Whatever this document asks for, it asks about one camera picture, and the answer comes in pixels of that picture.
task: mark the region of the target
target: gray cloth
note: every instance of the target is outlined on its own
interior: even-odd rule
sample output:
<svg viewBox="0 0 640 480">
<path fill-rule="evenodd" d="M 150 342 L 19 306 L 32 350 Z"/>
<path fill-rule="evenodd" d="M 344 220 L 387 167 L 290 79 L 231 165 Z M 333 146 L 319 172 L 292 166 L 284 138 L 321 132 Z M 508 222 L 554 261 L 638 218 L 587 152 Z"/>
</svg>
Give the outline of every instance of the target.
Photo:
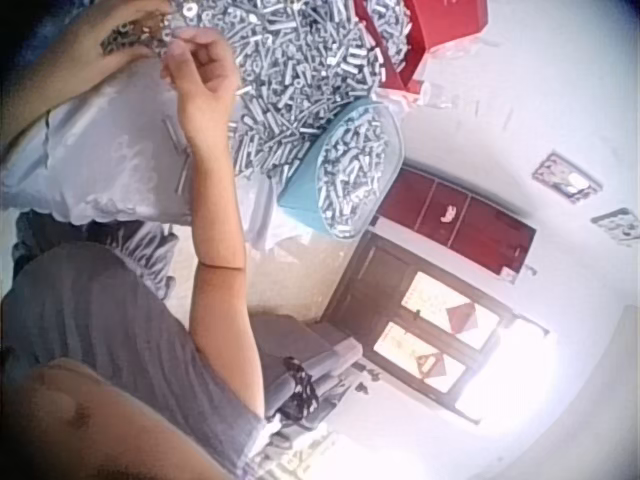
<svg viewBox="0 0 640 480">
<path fill-rule="evenodd" d="M 175 287 L 176 280 L 169 276 L 169 270 L 178 237 L 165 233 L 160 223 L 133 220 L 73 225 L 30 211 L 18 216 L 16 232 L 18 241 L 12 251 L 14 278 L 26 265 L 55 247 L 90 242 L 111 249 L 160 300 L 169 298 Z"/>
<path fill-rule="evenodd" d="M 2 302 L 5 380 L 60 357 L 88 365 L 238 475 L 263 421 L 200 357 L 184 326 L 109 249 L 75 243 L 33 260 Z"/>
</svg>

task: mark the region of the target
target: blue bowl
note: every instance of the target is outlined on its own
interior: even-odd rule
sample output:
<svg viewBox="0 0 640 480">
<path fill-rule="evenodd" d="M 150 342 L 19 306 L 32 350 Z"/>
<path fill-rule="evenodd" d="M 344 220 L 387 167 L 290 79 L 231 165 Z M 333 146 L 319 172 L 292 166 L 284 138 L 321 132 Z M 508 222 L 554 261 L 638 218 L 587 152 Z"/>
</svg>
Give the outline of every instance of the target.
<svg viewBox="0 0 640 480">
<path fill-rule="evenodd" d="M 381 118 L 382 126 L 389 138 L 389 145 L 385 152 L 385 168 L 380 181 L 380 196 L 371 202 L 369 208 L 355 221 L 355 233 L 353 236 L 337 237 L 328 228 L 322 213 L 320 212 L 320 200 L 318 198 L 318 167 L 322 152 L 331 135 L 354 112 L 363 109 L 375 109 Z M 316 232 L 330 235 L 340 240 L 350 240 L 358 237 L 367 227 L 376 213 L 380 202 L 386 195 L 395 180 L 402 160 L 404 158 L 404 145 L 402 135 L 395 117 L 391 111 L 381 102 L 370 98 L 363 98 L 347 105 L 331 122 L 327 130 L 316 140 L 309 152 L 305 155 L 297 171 L 289 179 L 286 187 L 278 198 L 278 205 L 290 217 L 315 230 Z"/>
</svg>

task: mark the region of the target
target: person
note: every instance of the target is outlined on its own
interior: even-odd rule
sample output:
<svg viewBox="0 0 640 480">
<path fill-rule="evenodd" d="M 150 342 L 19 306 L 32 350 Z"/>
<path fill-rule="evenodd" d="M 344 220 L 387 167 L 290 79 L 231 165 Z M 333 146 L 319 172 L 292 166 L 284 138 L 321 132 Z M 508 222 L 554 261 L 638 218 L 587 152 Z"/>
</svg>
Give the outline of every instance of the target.
<svg viewBox="0 0 640 480">
<path fill-rule="evenodd" d="M 47 110 L 150 55 L 136 47 L 104 56 L 99 44 L 114 26 L 158 11 L 168 11 L 166 0 L 90 7 L 14 77 L 2 103 L 3 144 Z M 193 152 L 198 266 L 189 329 L 122 255 L 103 245 L 62 243 L 21 265 L 2 302 L 3 476 L 240 476 L 263 427 L 227 143 L 240 83 L 233 52 L 219 33 L 186 28 L 175 33 L 163 61 Z"/>
</svg>

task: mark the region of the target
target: gray t-shirt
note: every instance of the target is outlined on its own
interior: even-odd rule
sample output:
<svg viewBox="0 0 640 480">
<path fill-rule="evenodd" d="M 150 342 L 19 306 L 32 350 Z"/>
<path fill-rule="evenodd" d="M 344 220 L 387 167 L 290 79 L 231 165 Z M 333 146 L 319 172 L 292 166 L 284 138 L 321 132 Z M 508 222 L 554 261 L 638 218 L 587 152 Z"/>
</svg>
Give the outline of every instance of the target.
<svg viewBox="0 0 640 480">
<path fill-rule="evenodd" d="M 263 427 L 197 352 L 184 326 L 109 249 L 55 248 L 2 302 L 6 381 L 67 357 L 93 368 L 238 475 Z"/>
</svg>

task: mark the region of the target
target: red cabinet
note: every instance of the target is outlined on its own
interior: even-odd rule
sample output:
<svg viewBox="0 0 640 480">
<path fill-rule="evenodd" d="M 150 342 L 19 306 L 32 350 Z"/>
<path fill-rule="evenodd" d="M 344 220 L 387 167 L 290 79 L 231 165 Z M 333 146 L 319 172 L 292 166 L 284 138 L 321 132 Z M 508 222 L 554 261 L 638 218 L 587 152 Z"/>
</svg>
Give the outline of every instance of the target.
<svg viewBox="0 0 640 480">
<path fill-rule="evenodd" d="M 408 169 L 401 170 L 378 214 L 496 275 L 520 272 L 536 234 L 473 194 Z"/>
<path fill-rule="evenodd" d="M 468 200 L 468 193 L 445 183 L 437 183 L 416 232 L 449 246 Z"/>
<path fill-rule="evenodd" d="M 536 231 L 478 198 L 469 202 L 451 250 L 497 275 L 506 268 L 519 272 Z"/>
<path fill-rule="evenodd" d="M 382 201 L 378 214 L 413 230 L 435 183 L 433 178 L 403 168 Z"/>
</svg>

